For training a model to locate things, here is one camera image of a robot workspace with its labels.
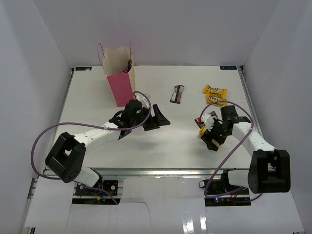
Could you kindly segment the yellow snack bar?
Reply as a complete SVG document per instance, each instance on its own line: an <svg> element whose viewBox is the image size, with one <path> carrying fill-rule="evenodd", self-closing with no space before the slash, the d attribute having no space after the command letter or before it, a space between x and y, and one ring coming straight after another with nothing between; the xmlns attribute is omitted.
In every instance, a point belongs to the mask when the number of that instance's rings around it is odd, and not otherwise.
<svg viewBox="0 0 312 234"><path fill-rule="evenodd" d="M205 130L205 132L202 135L211 135L212 136L211 131L208 131L208 130Z"/></svg>

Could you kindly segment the yellow M&M packet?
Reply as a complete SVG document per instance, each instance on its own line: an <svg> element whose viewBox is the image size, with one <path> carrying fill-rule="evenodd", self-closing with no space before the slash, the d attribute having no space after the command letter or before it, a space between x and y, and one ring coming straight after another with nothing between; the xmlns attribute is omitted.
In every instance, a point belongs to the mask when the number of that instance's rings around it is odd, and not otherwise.
<svg viewBox="0 0 312 234"><path fill-rule="evenodd" d="M213 88L210 85L206 85L202 91L203 94L207 94L209 96L214 96L221 99L226 99L227 96L227 89L222 88Z"/></svg>
<svg viewBox="0 0 312 234"><path fill-rule="evenodd" d="M227 102L224 102L223 99L207 94L206 95L206 103L212 104L216 107L223 108L227 106Z"/></svg>

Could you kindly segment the dark blue purple snack bag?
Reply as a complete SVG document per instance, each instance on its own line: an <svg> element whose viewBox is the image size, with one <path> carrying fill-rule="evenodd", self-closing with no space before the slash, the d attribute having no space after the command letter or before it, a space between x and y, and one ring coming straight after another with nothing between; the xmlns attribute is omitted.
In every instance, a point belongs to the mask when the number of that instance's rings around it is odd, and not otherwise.
<svg viewBox="0 0 312 234"><path fill-rule="evenodd" d="M133 65L133 61L130 59L128 60L128 63L127 63L127 66L126 68L121 72L122 74L123 73L128 73L130 72L131 68L132 68L132 65Z"/></svg>

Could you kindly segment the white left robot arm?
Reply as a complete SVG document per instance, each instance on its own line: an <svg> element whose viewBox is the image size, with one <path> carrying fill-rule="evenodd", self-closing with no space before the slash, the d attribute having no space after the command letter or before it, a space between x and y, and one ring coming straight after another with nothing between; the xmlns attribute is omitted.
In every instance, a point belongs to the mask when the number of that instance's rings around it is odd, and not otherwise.
<svg viewBox="0 0 312 234"><path fill-rule="evenodd" d="M129 101L124 110L118 111L100 129L71 135L62 133L54 143L45 165L63 182L77 182L86 185L94 195L103 189L102 176L93 168L83 166L84 157L91 151L113 141L118 141L131 133L132 129L142 126L144 131L170 125L157 104L153 105L154 116L150 114L149 104L139 100Z"/></svg>

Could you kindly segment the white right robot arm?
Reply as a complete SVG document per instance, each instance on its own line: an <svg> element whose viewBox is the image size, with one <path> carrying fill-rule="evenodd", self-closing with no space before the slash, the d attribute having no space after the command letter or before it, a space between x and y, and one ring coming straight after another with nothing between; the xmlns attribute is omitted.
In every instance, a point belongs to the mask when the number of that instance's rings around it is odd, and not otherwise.
<svg viewBox="0 0 312 234"><path fill-rule="evenodd" d="M251 118L240 117L235 106L225 106L220 111L221 118L210 112L195 119L208 150L218 151L227 137L233 136L251 157L249 169L222 172L221 191L228 195L240 188L250 189L254 194L287 193L291 188L289 153L270 145L253 129Z"/></svg>

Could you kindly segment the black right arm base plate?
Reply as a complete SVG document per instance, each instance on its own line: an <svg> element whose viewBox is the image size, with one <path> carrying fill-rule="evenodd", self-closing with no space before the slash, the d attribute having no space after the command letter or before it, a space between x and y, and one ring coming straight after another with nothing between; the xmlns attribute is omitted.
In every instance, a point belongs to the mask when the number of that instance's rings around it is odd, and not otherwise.
<svg viewBox="0 0 312 234"><path fill-rule="evenodd" d="M240 189L240 186L226 185L221 179L214 180L207 190L208 196L216 196ZM225 196L204 198L206 207L251 206L248 189L236 191Z"/></svg>

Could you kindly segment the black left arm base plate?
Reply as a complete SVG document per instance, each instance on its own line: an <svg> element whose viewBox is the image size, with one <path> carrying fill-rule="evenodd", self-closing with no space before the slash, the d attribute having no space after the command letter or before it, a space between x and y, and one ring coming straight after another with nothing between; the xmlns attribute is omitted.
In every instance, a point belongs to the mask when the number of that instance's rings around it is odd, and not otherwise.
<svg viewBox="0 0 312 234"><path fill-rule="evenodd" d="M107 191L111 196L116 196L118 192L118 181L117 180L103 180L95 185L95 188ZM106 193L99 190L84 188L81 185L77 185L75 188L74 195L76 196L108 196Z"/></svg>

